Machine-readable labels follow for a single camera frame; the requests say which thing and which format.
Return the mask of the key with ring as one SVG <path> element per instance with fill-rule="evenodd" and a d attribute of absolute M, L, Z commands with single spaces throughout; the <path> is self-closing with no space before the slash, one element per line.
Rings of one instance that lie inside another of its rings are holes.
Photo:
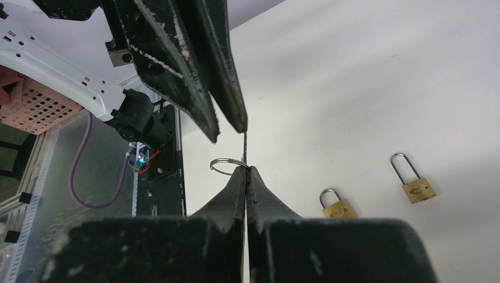
<path fill-rule="evenodd" d="M 247 164 L 247 159 L 248 159 L 247 156 L 248 156 L 248 134 L 244 133 L 243 151 L 242 151 L 241 159 L 236 160 L 236 159 L 231 159 L 231 158 L 226 158 L 226 157 L 213 159 L 209 164 L 209 168 L 210 168 L 210 170 L 215 171 L 217 173 L 220 173 L 222 175 L 231 176 L 232 173 L 219 170 L 215 167 L 215 165 L 216 164 L 234 164 L 234 165 L 249 169 L 249 165 Z"/>

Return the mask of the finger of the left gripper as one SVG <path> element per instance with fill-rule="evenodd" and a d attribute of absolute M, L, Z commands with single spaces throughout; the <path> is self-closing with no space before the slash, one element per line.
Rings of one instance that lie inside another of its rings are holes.
<path fill-rule="evenodd" d="M 114 1 L 144 85 L 180 108 L 211 143 L 219 124 L 195 49 L 175 1 Z"/>
<path fill-rule="evenodd" d="M 231 51 L 226 1 L 174 1 L 194 47 L 203 81 L 238 133 L 248 131 L 242 90 Z"/>

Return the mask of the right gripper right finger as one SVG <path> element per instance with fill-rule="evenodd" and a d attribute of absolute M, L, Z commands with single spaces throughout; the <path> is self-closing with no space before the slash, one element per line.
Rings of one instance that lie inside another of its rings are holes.
<path fill-rule="evenodd" d="M 436 282 L 421 238 L 405 221 L 303 218 L 247 172 L 251 282 Z"/>

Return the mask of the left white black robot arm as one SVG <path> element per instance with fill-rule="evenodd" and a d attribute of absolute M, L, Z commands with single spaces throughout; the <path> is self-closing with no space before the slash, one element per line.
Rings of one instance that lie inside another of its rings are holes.
<path fill-rule="evenodd" d="M 233 60 L 226 1 L 14 1 L 62 21 L 86 21 L 101 8 L 112 39 L 108 53 L 133 64 L 140 81 L 186 113 L 216 143 L 214 105 L 238 133 L 248 116 Z M 129 142 L 154 149 L 172 131 L 150 98 L 106 83 L 57 54 L 12 15 L 1 12 L 1 64 L 65 95 Z"/>

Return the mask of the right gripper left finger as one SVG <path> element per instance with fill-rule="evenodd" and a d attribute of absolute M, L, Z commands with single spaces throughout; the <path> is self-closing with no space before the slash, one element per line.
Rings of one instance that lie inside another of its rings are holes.
<path fill-rule="evenodd" d="M 54 242 L 40 282 L 242 282 L 247 170 L 190 216 L 85 219 Z"/>

